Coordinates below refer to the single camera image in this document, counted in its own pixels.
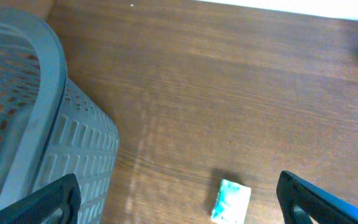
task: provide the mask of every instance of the wooden table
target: wooden table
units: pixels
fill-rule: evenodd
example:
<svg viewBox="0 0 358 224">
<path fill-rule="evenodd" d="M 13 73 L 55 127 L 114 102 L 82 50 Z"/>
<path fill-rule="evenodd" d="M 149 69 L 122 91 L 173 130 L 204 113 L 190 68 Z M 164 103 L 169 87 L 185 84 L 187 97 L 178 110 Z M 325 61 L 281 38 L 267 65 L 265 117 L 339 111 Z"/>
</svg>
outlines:
<svg viewBox="0 0 358 224">
<path fill-rule="evenodd" d="M 246 223 L 283 223 L 282 170 L 358 206 L 358 22 L 186 0 L 48 22 L 121 135 L 105 223 L 211 223 L 222 178 L 252 188 Z"/>
</svg>

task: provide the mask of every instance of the wood plank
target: wood plank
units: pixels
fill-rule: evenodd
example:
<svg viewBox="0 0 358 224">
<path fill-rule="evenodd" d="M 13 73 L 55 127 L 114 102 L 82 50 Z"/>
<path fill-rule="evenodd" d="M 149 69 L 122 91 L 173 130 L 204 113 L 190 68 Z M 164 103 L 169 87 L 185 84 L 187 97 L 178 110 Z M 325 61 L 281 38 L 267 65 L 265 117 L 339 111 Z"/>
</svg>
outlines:
<svg viewBox="0 0 358 224">
<path fill-rule="evenodd" d="M 290 170 L 358 206 L 358 22 L 185 0 L 59 0 L 69 77 L 121 136 L 105 223 L 283 223 Z"/>
</svg>

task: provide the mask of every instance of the small white object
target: small white object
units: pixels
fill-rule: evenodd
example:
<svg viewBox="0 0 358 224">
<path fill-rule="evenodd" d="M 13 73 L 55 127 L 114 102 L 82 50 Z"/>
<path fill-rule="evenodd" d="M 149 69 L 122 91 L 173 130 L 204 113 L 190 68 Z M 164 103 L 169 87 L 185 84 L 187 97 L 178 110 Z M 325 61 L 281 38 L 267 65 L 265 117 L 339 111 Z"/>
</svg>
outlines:
<svg viewBox="0 0 358 224">
<path fill-rule="evenodd" d="M 211 220 L 217 224 L 243 224 L 251 188 L 223 179 Z"/>
</svg>

